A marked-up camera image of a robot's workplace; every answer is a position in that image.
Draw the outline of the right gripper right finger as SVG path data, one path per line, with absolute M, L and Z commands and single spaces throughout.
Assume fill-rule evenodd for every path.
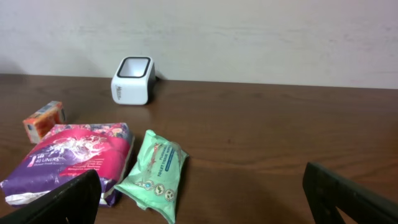
M 309 162 L 302 181 L 315 223 L 344 223 L 343 211 L 356 223 L 397 223 L 397 204 L 320 164 Z

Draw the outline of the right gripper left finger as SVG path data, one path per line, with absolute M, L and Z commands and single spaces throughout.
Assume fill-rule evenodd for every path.
M 1 223 L 47 224 L 95 222 L 101 197 L 100 178 L 89 170 L 1 218 Z

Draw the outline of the pink purple liners pack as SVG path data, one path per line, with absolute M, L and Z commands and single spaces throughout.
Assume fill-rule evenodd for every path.
M 99 175 L 99 204 L 112 207 L 120 197 L 114 186 L 126 174 L 134 135 L 126 123 L 57 124 L 1 182 L 5 201 L 26 205 L 80 174 Z

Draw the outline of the green tissue wipes pack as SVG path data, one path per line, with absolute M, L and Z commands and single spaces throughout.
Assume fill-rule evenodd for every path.
M 132 198 L 141 209 L 151 208 L 168 223 L 175 223 L 178 186 L 187 157 L 179 144 L 148 129 L 136 163 L 115 189 Z

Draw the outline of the small orange box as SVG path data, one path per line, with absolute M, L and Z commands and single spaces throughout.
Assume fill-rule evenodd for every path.
M 51 101 L 23 120 L 23 125 L 30 142 L 37 144 L 56 124 L 65 124 L 66 121 L 63 103 Z

